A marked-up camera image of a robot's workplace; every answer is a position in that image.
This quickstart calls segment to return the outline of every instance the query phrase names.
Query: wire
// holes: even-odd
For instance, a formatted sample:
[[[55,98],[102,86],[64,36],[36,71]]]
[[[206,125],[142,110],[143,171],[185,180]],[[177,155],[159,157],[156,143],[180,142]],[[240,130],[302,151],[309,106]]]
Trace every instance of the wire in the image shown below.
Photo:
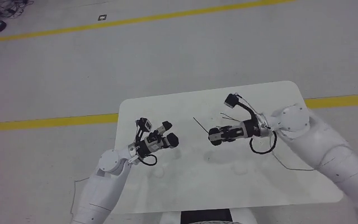
[[[294,171],[314,171],[314,170],[318,170],[320,169],[321,167],[325,166],[326,164],[328,164],[329,162],[331,162],[332,160],[334,160],[335,158],[329,160],[328,162],[322,164],[322,161],[323,161],[323,158],[322,160],[319,162],[318,166],[315,168],[315,169],[298,169],[298,168],[290,168],[290,167],[287,167],[283,162],[281,162],[281,160],[275,155],[274,152],[272,152],[272,155],[274,156],[274,158],[284,167],[286,168],[287,170],[294,170]]]
[[[82,180],[75,180],[73,182],[73,186],[74,186],[74,193],[73,193],[73,198],[72,198],[72,204],[71,204],[71,210],[69,211],[69,213],[71,214],[71,222],[73,221],[73,212],[72,212],[72,209],[73,209],[73,204],[74,204],[74,198],[76,197],[76,183],[78,182],[81,182],[81,181],[84,181],[84,180],[87,180],[89,178],[84,178]]]
[[[275,131],[272,131],[272,133],[274,134],[275,138],[274,138],[274,144],[271,146],[271,148],[269,150],[267,150],[266,152],[258,152],[256,150],[253,149],[252,147],[252,141],[253,141],[253,138],[251,138],[250,140],[250,149],[252,152],[256,153],[256,154],[260,154],[260,155],[264,155],[264,154],[268,154],[270,152],[272,152],[274,150],[274,148],[276,147],[276,142],[277,142],[277,134]]]
[[[3,0],[0,2],[0,17],[18,18],[23,13],[23,10],[31,4],[34,4],[34,1],[25,3],[25,0]]]
[[[200,125],[203,128],[204,131],[207,132],[207,134],[209,134],[209,132],[194,117],[193,117],[193,119],[198,123],[198,125]]]
[[[239,96],[243,101],[245,101],[246,103],[247,103],[247,105],[249,105],[249,107],[251,107],[251,109],[256,113],[256,114],[258,114],[258,112],[251,106],[251,104],[247,101],[247,100],[245,100],[242,96]]]
[[[152,163],[152,164],[149,164],[149,163],[147,163],[147,162],[144,162],[144,160],[142,160],[140,157],[138,157],[138,160],[139,160],[140,162],[142,162],[143,164],[147,165],[147,166],[154,166],[154,165],[157,164],[158,158],[157,158],[155,155],[148,155],[147,157],[154,157],[156,161],[155,161],[154,163]]]
[[[227,114],[224,114],[224,113],[220,113],[220,114],[223,114],[223,115],[225,115],[225,116],[227,116],[228,118],[226,118],[226,117],[224,117],[223,116],[223,118],[224,119],[228,119],[228,120],[236,120],[237,122],[241,122],[241,121],[239,121],[239,120],[237,120],[237,119],[235,119],[235,118],[232,118],[231,116],[229,116],[229,115],[227,115]]]

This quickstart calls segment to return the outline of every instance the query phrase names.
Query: gray floor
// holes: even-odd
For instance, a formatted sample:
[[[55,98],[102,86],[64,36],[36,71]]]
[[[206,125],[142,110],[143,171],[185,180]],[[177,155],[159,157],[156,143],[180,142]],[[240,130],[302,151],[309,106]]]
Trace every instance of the gray floor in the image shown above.
[[[239,2],[35,1],[1,35],[91,24],[104,13],[111,21]],[[304,98],[358,94],[357,10],[353,0],[298,0],[0,42],[0,121],[117,113],[128,98],[281,80]],[[357,107],[315,111],[358,147]],[[0,132],[0,223],[69,222],[73,180],[91,173],[115,132],[115,123]],[[357,223],[346,198],[253,210],[259,223]]]

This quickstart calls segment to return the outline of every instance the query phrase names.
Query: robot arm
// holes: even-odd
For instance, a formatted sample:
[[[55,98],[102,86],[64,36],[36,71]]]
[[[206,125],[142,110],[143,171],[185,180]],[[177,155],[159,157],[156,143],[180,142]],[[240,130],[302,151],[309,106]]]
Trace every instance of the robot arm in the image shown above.
[[[143,161],[144,158],[153,156],[151,153],[160,149],[175,148],[179,144],[173,133],[163,136],[164,132],[172,127],[169,122],[163,122],[163,125],[153,132],[150,132],[152,125],[146,118],[137,120],[136,124],[139,131],[134,143],[121,151],[107,150],[100,157],[96,169],[84,186],[73,224],[104,223],[121,196],[131,166],[140,162],[155,165],[156,162],[147,164]],[[144,132],[150,133],[142,140]]]
[[[331,126],[298,104],[268,116],[255,114],[252,108],[242,106],[240,100],[244,99],[238,94],[230,94],[225,104],[231,108],[238,105],[246,109],[251,119],[236,126],[212,128],[209,140],[213,145],[238,138],[267,137],[272,132],[309,166],[331,179],[358,208],[358,155]],[[259,154],[271,152],[276,143],[266,152],[256,152],[251,142],[252,139],[251,150]]]
[[[331,179],[358,208],[358,155],[329,124],[309,111],[310,129],[290,138],[279,137],[309,166]]]

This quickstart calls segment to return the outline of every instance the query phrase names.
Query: yellow floor line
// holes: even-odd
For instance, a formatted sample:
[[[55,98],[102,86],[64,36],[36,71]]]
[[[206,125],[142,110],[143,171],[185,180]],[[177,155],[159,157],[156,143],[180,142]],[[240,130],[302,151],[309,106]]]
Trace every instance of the yellow floor line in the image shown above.
[[[358,95],[337,96],[306,99],[307,107],[317,108],[336,108],[341,106],[358,106]],[[39,120],[24,120],[18,122],[0,122],[0,130],[16,130],[31,128],[50,128],[84,124],[103,124],[117,123],[118,114],[100,114],[90,116],[73,116],[69,118],[50,118]]]
[[[295,1],[295,0],[261,0],[261,1],[255,1],[255,2],[245,2],[245,3],[240,3],[240,4],[230,4],[230,5],[226,5],[226,6],[216,6],[216,7],[210,7],[210,8],[201,8],[201,9],[198,9],[198,10],[174,12],[174,13],[167,13],[167,14],[140,17],[140,18],[130,18],[130,19],[127,19],[127,20],[118,20],[118,21],[112,21],[112,22],[99,22],[97,24],[68,27],[68,28],[57,29],[57,30],[46,30],[46,31],[39,31],[39,32],[31,32],[31,33],[27,33],[27,34],[18,34],[18,35],[11,35],[11,36],[0,36],[0,41],[17,40],[17,39],[25,39],[25,38],[35,38],[37,36],[48,36],[48,35],[55,35],[55,34],[63,34],[63,33],[66,33],[66,32],[77,32],[77,31],[83,31],[83,30],[93,30],[93,29],[106,28],[106,27],[111,27],[111,26],[137,24],[137,23],[140,23],[140,22],[150,22],[150,21],[155,21],[155,20],[165,20],[165,19],[168,19],[168,18],[193,16],[193,15],[200,15],[200,14],[227,11],[227,10],[238,10],[238,9],[241,9],[241,8],[267,6],[267,5],[271,5],[271,4],[279,4],[279,3],[292,2],[292,1]]]

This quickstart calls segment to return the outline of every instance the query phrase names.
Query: white table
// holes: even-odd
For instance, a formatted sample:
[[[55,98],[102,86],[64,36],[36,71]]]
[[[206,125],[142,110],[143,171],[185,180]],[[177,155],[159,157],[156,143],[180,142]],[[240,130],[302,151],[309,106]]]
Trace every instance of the white table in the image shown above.
[[[171,122],[170,132],[178,136],[179,146],[158,151],[154,167],[132,167],[113,213],[328,203],[343,197],[317,171],[287,170],[271,154],[254,154],[249,139],[212,146],[193,117],[206,129],[236,124],[223,119],[220,112],[238,120],[248,119],[245,110],[223,104],[234,92],[257,111],[269,114],[297,102],[305,105],[297,85],[289,81],[125,100],[119,109],[117,150],[134,139],[134,121],[140,117],[148,118],[153,129],[163,121]],[[264,151],[270,147],[269,139],[256,138],[253,146]],[[310,168],[280,139],[275,153],[290,167]]]

